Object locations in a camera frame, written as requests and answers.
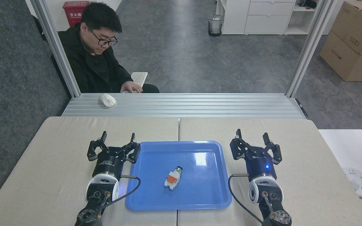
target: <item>man's hand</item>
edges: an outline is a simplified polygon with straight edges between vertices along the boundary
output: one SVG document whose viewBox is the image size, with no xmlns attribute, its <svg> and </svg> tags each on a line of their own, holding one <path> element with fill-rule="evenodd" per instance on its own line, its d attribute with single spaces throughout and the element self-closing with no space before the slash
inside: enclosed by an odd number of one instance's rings
<svg viewBox="0 0 362 226">
<path fill-rule="evenodd" d="M 142 93 L 142 87 L 140 85 L 135 84 L 132 81 L 126 81 L 122 84 L 120 93 L 128 90 L 130 93 L 134 93 L 134 90 L 138 93 Z"/>
</svg>

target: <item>wire mesh trash can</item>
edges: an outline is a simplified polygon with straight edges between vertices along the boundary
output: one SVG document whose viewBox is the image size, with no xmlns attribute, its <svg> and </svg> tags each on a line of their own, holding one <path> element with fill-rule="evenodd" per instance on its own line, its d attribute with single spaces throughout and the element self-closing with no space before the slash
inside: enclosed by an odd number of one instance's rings
<svg viewBox="0 0 362 226">
<path fill-rule="evenodd" d="M 219 36 L 222 31 L 224 17 L 215 14 L 215 15 L 210 15 L 207 18 L 209 19 L 209 35 Z"/>
</svg>

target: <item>glasses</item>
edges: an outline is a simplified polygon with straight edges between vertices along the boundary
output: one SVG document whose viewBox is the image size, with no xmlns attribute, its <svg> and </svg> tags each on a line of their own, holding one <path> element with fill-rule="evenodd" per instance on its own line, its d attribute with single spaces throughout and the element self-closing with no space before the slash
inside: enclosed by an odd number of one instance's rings
<svg viewBox="0 0 362 226">
<path fill-rule="evenodd" d="M 99 45 L 101 45 L 101 46 L 104 46 L 107 43 L 109 46 L 113 46 L 118 43 L 118 40 L 115 36 L 114 36 L 115 40 L 103 40 L 103 39 L 100 39 L 99 37 L 97 37 L 97 35 L 92 31 L 92 29 L 90 29 L 89 26 L 87 26 L 87 28 L 89 28 L 90 32 L 92 32 L 92 34 L 99 40 Z"/>
</svg>

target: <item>beige tabletop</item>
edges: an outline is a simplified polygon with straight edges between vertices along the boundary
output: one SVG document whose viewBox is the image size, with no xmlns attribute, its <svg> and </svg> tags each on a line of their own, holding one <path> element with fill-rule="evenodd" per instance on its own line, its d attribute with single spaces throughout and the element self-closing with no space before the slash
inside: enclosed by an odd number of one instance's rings
<svg viewBox="0 0 362 226">
<path fill-rule="evenodd" d="M 96 162 L 86 153 L 107 131 L 107 146 L 178 140 L 177 118 L 49 117 L 0 189 L 0 226 L 73 226 L 86 206 L 84 192 Z M 128 174 L 131 163 L 124 164 Z M 120 196 L 127 179 L 120 180 Z M 135 212 L 125 199 L 106 208 L 103 225 L 175 226 L 177 211 Z"/>
<path fill-rule="evenodd" d="M 283 190 L 283 207 L 294 226 L 362 226 L 362 203 L 310 120 L 182 118 L 179 140 L 215 140 L 223 147 L 228 175 L 247 173 L 243 159 L 234 160 L 230 142 L 237 129 L 243 140 L 264 146 L 262 135 L 280 145 L 283 160 L 275 166 Z M 246 178 L 233 179 L 236 196 L 260 219 L 258 204 L 251 204 Z M 178 226 L 259 226 L 235 200 L 226 209 L 179 210 Z"/>
</svg>

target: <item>trash can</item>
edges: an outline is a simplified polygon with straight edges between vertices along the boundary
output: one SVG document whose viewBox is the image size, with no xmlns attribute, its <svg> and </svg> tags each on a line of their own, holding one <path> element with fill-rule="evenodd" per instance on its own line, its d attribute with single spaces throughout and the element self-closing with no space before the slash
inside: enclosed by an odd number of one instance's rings
<svg viewBox="0 0 362 226">
<path fill-rule="evenodd" d="M 224 17 L 215 14 L 215 15 L 210 15 L 207 18 L 209 19 L 209 35 L 219 36 L 222 31 Z"/>
<path fill-rule="evenodd" d="M 65 2 L 62 8 L 65 10 L 66 18 L 68 19 L 69 27 L 73 27 L 82 19 L 83 10 L 89 5 L 89 1 Z"/>
</svg>

